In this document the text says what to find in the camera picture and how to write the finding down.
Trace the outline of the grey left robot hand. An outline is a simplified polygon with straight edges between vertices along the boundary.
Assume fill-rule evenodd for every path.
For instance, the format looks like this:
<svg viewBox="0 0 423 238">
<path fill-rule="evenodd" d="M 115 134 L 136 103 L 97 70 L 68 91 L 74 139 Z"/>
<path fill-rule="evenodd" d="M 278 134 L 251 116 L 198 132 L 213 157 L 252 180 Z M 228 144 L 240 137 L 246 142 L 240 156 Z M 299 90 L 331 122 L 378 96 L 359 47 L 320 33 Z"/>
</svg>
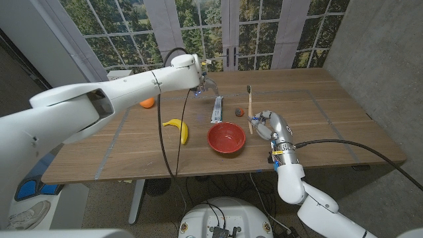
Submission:
<svg viewBox="0 0 423 238">
<path fill-rule="evenodd" d="M 191 88 L 190 91 L 198 96 L 199 94 L 206 92 L 209 89 L 214 92 L 215 96 L 218 97 L 220 95 L 216 82 L 209 77 L 202 77 L 200 79 L 200 84 L 197 87 Z"/>
</svg>

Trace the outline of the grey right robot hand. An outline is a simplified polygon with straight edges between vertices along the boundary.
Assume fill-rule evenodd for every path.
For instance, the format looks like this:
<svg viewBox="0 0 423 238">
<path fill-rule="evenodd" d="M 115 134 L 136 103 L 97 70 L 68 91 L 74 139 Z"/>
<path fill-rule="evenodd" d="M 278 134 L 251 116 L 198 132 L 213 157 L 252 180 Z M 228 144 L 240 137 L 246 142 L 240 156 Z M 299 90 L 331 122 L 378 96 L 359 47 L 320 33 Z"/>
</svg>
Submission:
<svg viewBox="0 0 423 238">
<path fill-rule="evenodd" d="M 288 123 L 275 112 L 265 110 L 249 116 L 248 121 L 262 139 L 275 140 L 276 144 L 293 143 L 293 134 Z"/>
</svg>

